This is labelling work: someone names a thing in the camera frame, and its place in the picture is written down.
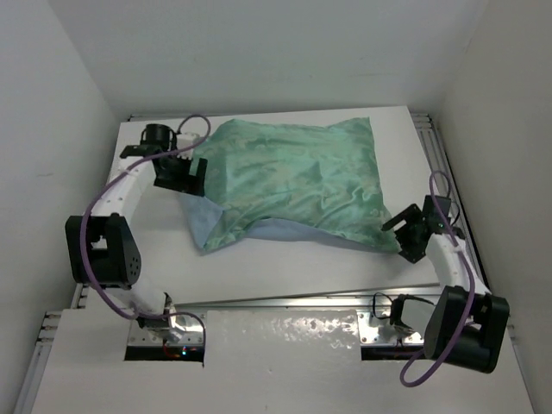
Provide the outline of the light blue pillowcase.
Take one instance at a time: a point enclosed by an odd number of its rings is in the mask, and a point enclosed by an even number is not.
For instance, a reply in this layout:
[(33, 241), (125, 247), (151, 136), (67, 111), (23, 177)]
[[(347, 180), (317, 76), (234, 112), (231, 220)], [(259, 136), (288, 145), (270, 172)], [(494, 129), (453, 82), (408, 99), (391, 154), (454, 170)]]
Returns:
[(326, 127), (231, 119), (193, 151), (207, 160), (202, 197), (181, 203), (205, 253), (234, 244), (262, 221), (297, 223), (395, 254), (391, 215), (369, 118)]

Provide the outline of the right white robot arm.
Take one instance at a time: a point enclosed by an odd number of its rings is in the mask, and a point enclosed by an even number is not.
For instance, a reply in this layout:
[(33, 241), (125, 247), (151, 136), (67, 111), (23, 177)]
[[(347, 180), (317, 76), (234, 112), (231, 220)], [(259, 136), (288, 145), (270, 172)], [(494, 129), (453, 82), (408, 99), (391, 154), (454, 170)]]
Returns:
[(426, 196), (386, 222), (400, 255), (412, 264), (430, 261), (441, 293), (436, 302), (401, 294), (391, 303), (389, 324), (401, 333), (423, 338), (423, 357), (480, 373), (491, 373), (510, 316), (505, 298), (479, 280), (465, 252), (465, 236), (451, 225), (450, 198)]

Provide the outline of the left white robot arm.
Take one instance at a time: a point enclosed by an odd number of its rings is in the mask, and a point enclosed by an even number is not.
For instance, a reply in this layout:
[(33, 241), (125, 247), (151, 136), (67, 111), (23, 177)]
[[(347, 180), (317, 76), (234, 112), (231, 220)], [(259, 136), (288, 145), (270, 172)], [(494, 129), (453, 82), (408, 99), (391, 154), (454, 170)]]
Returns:
[(74, 280), (96, 290), (119, 316), (137, 322), (163, 342), (201, 343), (201, 317), (179, 311), (170, 295), (142, 273), (141, 253), (130, 228), (144, 192), (151, 187), (204, 195), (208, 162), (192, 164), (191, 150), (205, 141), (191, 134), (178, 146), (182, 129), (149, 123), (138, 143), (120, 153), (115, 177), (81, 216), (66, 220), (66, 243)]

